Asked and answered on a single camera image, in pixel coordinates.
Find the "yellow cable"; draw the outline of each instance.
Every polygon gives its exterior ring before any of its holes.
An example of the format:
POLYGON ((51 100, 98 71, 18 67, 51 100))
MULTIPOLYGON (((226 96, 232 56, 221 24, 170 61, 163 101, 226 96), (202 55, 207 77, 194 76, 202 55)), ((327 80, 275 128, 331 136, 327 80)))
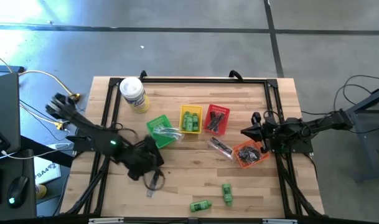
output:
MULTIPOLYGON (((6 66, 7 66, 7 68, 8 68, 8 70, 9 70, 9 72, 11 72, 12 73, 12 69, 10 68, 10 66, 3 60, 3 59, 1 59, 0 58, 0 61, 2 61, 6 66)), ((65 90, 66 90, 66 92, 69 94, 69 96, 72 96, 72 97, 74 97, 74 98, 79 98, 80 97, 80 94, 73 94, 57 77, 55 77, 54 75, 52 75, 52 74, 50 74, 50 73, 48 73, 48 72, 43 72, 43 71, 40 71, 40 70, 29 70, 29 71, 26 71, 26 72, 22 72, 22 73, 20 73, 19 74, 19 77, 20 76, 22 76, 22 75, 24 75, 24 74, 27 74, 27 73, 42 73, 42 74, 44 74, 44 75, 48 75, 48 76, 50 76, 50 77, 52 77, 52 78, 54 78, 65 90)), ((49 119, 47 119, 47 118, 43 118, 43 117, 41 117, 41 116, 39 116, 39 115, 37 115, 37 114, 35 114, 35 113, 33 113, 33 112, 31 112, 30 110, 28 110, 25 106, 23 106, 21 103, 19 103, 19 106, 21 107, 21 108, 23 108, 23 109, 25 109, 28 113, 30 113, 31 115, 33 115, 33 116, 35 116, 36 118, 39 118, 39 119, 41 119, 41 120, 43 120, 43 121, 46 121, 46 122, 48 122, 48 123, 51 123, 51 124, 54 124, 57 128, 58 127, 60 127, 61 125, 63 125, 63 123, 64 122, 62 122, 62 121, 52 121, 52 120, 49 120, 49 119)))

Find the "green bottle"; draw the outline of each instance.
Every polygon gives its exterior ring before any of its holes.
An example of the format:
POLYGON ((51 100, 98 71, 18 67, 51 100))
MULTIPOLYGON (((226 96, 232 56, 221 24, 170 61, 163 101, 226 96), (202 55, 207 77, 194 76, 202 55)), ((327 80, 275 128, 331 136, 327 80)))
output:
POLYGON ((197 117, 197 113, 194 113, 194 131, 199 130, 199 118, 197 117))
POLYGON ((186 131, 194 131, 194 118, 192 117, 191 114, 188 114, 188 117, 187 117, 186 131))
POLYGON ((182 122, 182 128, 186 129, 186 126, 187 126, 187 117, 189 115, 189 111, 186 111, 185 114, 184 114, 184 121, 182 122))
POLYGON ((223 184, 222 185, 222 195, 224 196, 224 202, 227 206, 232 206, 232 190, 230 184, 223 184))
POLYGON ((197 212, 200 210, 205 210, 205 209, 210 208, 212 206, 212 204, 213 204, 213 202, 211 202, 209 200, 204 200, 201 202, 194 202, 194 203, 190 204, 190 211, 191 212, 197 212))

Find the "gray floor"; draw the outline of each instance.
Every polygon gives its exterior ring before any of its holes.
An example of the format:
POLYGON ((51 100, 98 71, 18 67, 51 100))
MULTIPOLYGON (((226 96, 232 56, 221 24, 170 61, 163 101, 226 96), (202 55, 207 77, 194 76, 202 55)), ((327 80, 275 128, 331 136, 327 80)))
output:
MULTIPOLYGON (((379 29, 379 0, 270 4, 277 29, 379 29)), ((268 28, 262 0, 0 1, 0 23, 50 21, 75 26, 268 28)), ((277 40, 284 76, 295 79, 303 110, 331 111, 335 92, 352 75, 379 77, 379 36, 277 35, 277 40)), ((155 76, 225 77, 235 69, 244 77, 277 77, 269 34, 0 30, 0 56, 11 65, 51 72, 84 95, 93 76, 138 76, 141 70, 155 76)), ((369 90, 379 88, 376 80, 353 82, 369 90)), ((21 80, 21 99, 42 111, 56 92, 64 93, 49 77, 28 74, 21 80)), ((354 101, 367 96, 358 88, 349 87, 348 92, 354 101)), ((337 106, 350 104, 340 95, 337 106)), ((26 112, 21 111, 21 118, 22 134, 55 143, 26 112)), ((56 130, 55 135, 63 137, 56 130)), ((379 179, 356 184, 352 178, 367 172, 356 135, 326 131, 313 145, 326 214, 379 222, 379 179)))

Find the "wooden tabletop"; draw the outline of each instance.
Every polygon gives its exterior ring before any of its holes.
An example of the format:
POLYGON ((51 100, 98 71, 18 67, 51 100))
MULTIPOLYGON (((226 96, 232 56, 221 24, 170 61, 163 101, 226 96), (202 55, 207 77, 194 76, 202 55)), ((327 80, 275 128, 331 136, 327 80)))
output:
MULTIPOLYGON (((88 97, 85 117, 95 124, 101 123, 103 107, 110 77, 94 77, 88 97)), ((283 113, 287 117, 301 117, 296 87, 292 78, 278 79, 283 113)), ((233 147, 249 138, 240 130, 251 126, 253 112, 266 110, 264 88, 260 84, 206 84, 206 83, 145 83, 150 108, 144 114, 136 114, 122 100, 118 122, 134 129, 140 139, 147 133, 146 123, 165 114, 173 126, 179 126, 180 106, 203 106, 203 121, 209 104, 230 108, 227 131, 218 137, 233 147)), ((108 123, 110 124, 113 103, 108 123)), ((136 143, 134 135, 120 132, 136 143)), ((181 141, 161 149, 165 164, 166 184, 153 198, 146 197, 143 182, 127 176, 124 165, 110 164, 105 190, 102 216, 104 217, 215 217, 215 218, 278 218, 283 217, 283 205, 279 189, 278 172, 274 156, 249 169, 240 168, 214 149, 206 140, 213 135, 186 134, 181 141), (222 197, 222 184, 231 184, 233 206, 226 207, 222 197), (211 200, 212 208, 191 213, 189 204, 211 200)), ((61 211, 73 206, 88 185, 94 153, 86 152, 72 164, 61 211)), ((310 203, 323 213, 316 174, 310 160, 302 154, 293 154, 297 184, 310 203)), ((288 192, 291 208, 291 191, 288 192)), ((93 208, 98 195, 95 189, 93 208)))

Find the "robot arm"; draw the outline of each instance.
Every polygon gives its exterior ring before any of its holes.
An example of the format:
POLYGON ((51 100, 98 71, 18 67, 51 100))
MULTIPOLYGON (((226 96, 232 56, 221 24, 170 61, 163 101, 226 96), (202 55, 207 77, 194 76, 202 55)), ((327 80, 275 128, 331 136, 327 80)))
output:
POLYGON ((323 118, 312 121, 303 121, 301 118, 288 118, 283 123, 275 122, 273 116, 265 117, 265 122, 261 122, 261 115, 254 112, 251 117, 252 127, 240 132, 254 141, 261 141, 262 153, 269 151, 267 139, 278 142, 282 146, 292 146, 298 141, 309 141, 315 134, 328 129, 349 130, 353 124, 348 114, 343 111, 327 113, 323 118))
POLYGON ((75 108, 74 102, 57 93, 45 107, 47 112, 56 119, 66 119, 74 124, 83 136, 69 136, 73 142, 89 142, 83 151, 100 152, 119 164, 122 162, 128 169, 128 175, 138 180, 145 173, 156 170, 164 161, 152 137, 147 136, 142 147, 135 147, 127 139, 118 134, 117 129, 108 129, 93 124, 82 116, 75 108))

